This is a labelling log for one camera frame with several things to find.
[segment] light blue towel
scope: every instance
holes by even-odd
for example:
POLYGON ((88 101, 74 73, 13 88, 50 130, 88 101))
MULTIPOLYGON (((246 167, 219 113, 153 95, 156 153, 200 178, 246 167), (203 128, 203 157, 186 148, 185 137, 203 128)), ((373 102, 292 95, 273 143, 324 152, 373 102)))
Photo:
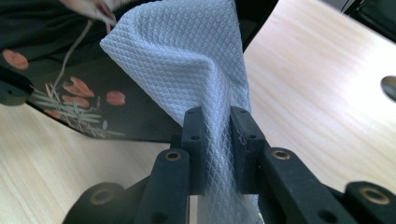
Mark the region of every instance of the light blue towel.
POLYGON ((230 106, 250 111, 234 2, 147 3, 125 13, 101 47, 178 123, 188 109, 202 107, 208 179, 199 223, 260 223, 233 177, 230 106))

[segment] black object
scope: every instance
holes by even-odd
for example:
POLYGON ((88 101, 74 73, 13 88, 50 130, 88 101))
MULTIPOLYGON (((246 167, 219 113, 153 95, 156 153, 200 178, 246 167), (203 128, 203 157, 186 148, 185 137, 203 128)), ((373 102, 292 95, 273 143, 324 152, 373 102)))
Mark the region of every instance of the black object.
POLYGON ((396 1, 356 0, 345 14, 396 43, 396 1))
MULTIPOLYGON (((160 153, 149 177, 127 190, 110 183, 88 189, 64 224, 189 223, 189 194, 205 194, 200 117, 199 107, 186 113, 182 136, 160 153)), ((270 147, 246 110, 232 107, 231 124, 236 185, 259 194, 266 224, 395 223, 396 196, 387 189, 367 182, 348 184, 344 194, 328 188, 294 153, 270 147)))
MULTIPOLYGON (((126 11, 147 2, 152 1, 132 1, 115 15, 119 19, 126 11)), ((276 2, 236 0, 243 50, 276 2)), ((170 142, 172 134, 181 133, 180 125, 99 47, 106 35, 104 23, 93 23, 71 54, 63 77, 55 81, 66 52, 86 24, 87 18, 59 1, 0 1, 0 50, 4 56, 0 56, 0 104, 26 103, 93 138, 170 142), (14 56, 23 56, 26 65, 12 67, 14 56), (21 89, 27 82, 28 88, 21 89)))

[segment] textured cloth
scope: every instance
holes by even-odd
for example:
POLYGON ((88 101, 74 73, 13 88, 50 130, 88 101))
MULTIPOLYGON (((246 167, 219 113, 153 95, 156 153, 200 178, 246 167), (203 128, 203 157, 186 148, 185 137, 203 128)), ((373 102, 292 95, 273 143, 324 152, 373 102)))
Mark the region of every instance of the textured cloth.
POLYGON ((164 0, 122 16, 101 41, 104 51, 174 120, 201 106, 207 156, 199 223, 258 223, 235 188, 230 106, 250 110, 234 2, 164 0))

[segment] screw hole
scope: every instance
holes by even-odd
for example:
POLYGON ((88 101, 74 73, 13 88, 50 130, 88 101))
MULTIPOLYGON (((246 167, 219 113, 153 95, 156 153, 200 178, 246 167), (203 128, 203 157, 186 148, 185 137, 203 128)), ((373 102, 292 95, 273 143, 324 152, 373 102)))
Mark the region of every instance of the screw hole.
POLYGON ((368 201, 377 204, 389 204, 389 197, 378 189, 371 187, 362 187, 359 189, 359 193, 368 201))
POLYGON ((272 155, 275 158, 283 161, 290 159, 290 154, 282 150, 276 150, 272 153, 272 155))
POLYGON ((114 191, 111 189, 99 189, 91 196, 91 203, 102 205, 110 202, 114 198, 114 191))
POLYGON ((178 160, 180 160, 180 158, 181 158, 181 154, 178 153, 178 152, 176 152, 176 151, 171 151, 171 152, 168 152, 168 153, 165 155, 165 158, 166 158, 167 160, 169 160, 169 161, 178 161, 178 160))
POLYGON ((332 212, 326 210, 318 211, 318 216, 327 223, 337 223, 338 221, 337 217, 332 212))
POLYGON ((396 102, 396 77, 387 76, 382 78, 381 88, 393 102, 396 102))
POLYGON ((163 224, 168 219, 168 216, 165 213, 154 213, 151 217, 151 221, 154 224, 163 224))

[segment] table surface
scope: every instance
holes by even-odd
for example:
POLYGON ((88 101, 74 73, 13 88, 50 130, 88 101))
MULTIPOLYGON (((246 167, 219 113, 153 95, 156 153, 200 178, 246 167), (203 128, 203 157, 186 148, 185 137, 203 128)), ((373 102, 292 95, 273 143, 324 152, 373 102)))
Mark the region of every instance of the table surface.
MULTIPOLYGON (((323 183, 396 192, 396 46, 317 0, 282 0, 245 53, 252 115, 323 183)), ((0 106, 0 222, 60 223, 87 188, 129 187, 167 144, 87 138, 27 105, 0 106)))

